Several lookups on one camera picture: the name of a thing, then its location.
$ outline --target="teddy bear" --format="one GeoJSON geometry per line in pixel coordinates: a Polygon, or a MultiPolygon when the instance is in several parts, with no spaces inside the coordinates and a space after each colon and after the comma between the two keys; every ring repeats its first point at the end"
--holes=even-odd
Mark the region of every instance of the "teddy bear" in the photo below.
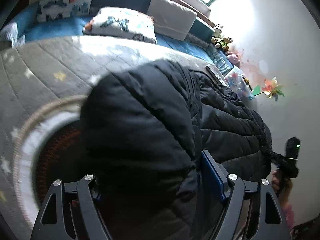
{"type": "Polygon", "coordinates": [[[216,44],[217,41],[218,41],[218,38],[216,38],[215,36],[211,37],[211,43],[212,44],[216,44]]]}
{"type": "Polygon", "coordinates": [[[227,56],[227,59],[231,62],[232,65],[236,65],[240,63],[240,60],[238,59],[238,54],[230,54],[227,56]]]}
{"type": "Polygon", "coordinates": [[[226,55],[232,54],[232,52],[229,51],[229,46],[228,46],[228,44],[233,42],[233,38],[224,37],[223,39],[216,40],[216,42],[217,42],[217,43],[215,44],[216,49],[221,48],[221,49],[223,50],[224,54],[226,54],[226,55]]]}

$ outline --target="colorful pinwheel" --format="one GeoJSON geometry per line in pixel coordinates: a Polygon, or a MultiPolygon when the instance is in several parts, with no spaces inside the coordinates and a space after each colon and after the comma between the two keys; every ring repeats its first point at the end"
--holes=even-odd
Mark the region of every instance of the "colorful pinwheel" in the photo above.
{"type": "Polygon", "coordinates": [[[264,80],[265,83],[265,87],[262,88],[261,93],[260,92],[260,87],[256,86],[253,90],[253,94],[255,96],[260,95],[262,93],[265,93],[267,95],[267,98],[274,98],[275,101],[278,101],[278,95],[283,96],[284,97],[284,93],[282,93],[281,89],[282,89],[282,85],[278,85],[278,82],[276,80],[276,77],[274,77],[271,81],[270,80],[264,80]]]}

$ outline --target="plastic bag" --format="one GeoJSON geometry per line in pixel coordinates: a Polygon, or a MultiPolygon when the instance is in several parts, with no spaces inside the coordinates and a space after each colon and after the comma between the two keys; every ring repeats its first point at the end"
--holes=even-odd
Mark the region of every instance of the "plastic bag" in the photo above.
{"type": "Polygon", "coordinates": [[[228,83],[230,89],[235,92],[241,101],[251,101],[254,99],[254,95],[251,94],[251,91],[247,84],[243,80],[244,73],[238,68],[234,67],[225,77],[224,79],[228,83]]]}

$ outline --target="pink sleeve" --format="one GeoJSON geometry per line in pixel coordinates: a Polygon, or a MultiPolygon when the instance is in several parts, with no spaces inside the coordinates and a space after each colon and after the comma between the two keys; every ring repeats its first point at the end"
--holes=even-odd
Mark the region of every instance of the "pink sleeve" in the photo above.
{"type": "Polygon", "coordinates": [[[288,204],[283,208],[285,219],[287,220],[288,228],[291,230],[294,226],[294,212],[292,210],[292,205],[288,204]]]}

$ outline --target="toy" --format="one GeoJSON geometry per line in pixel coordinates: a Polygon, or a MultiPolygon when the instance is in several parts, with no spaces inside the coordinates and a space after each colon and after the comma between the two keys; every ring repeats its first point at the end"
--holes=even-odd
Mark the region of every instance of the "toy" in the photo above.
{"type": "Polygon", "coordinates": [[[221,48],[224,51],[224,54],[226,54],[226,55],[232,54],[232,52],[229,51],[228,44],[233,42],[233,38],[224,37],[223,39],[216,40],[216,42],[217,42],[215,45],[216,49],[221,48]]]}
{"type": "Polygon", "coordinates": [[[266,86],[262,88],[262,92],[260,93],[260,86],[256,86],[253,89],[253,95],[257,96],[265,93],[267,95],[267,98],[274,98],[275,101],[278,101],[278,95],[284,97],[284,93],[281,91],[281,88],[283,88],[283,86],[278,85],[276,77],[274,77],[271,81],[265,79],[264,83],[266,86]]]}
{"type": "Polygon", "coordinates": [[[222,33],[222,29],[223,29],[223,26],[221,26],[220,24],[217,24],[213,30],[214,30],[214,37],[215,38],[218,38],[218,39],[221,39],[221,33],[222,33]]]}
{"type": "Polygon", "coordinates": [[[236,64],[240,63],[240,60],[238,59],[238,54],[230,54],[230,55],[227,56],[227,59],[233,65],[236,65],[236,64]]]}
{"type": "Polygon", "coordinates": [[[235,92],[243,102],[251,101],[254,98],[245,83],[244,73],[240,68],[235,66],[224,78],[230,89],[235,92]]]}
{"type": "Polygon", "coordinates": [[[216,38],[215,36],[212,36],[211,43],[216,44],[217,41],[218,41],[218,38],[216,38]]]}

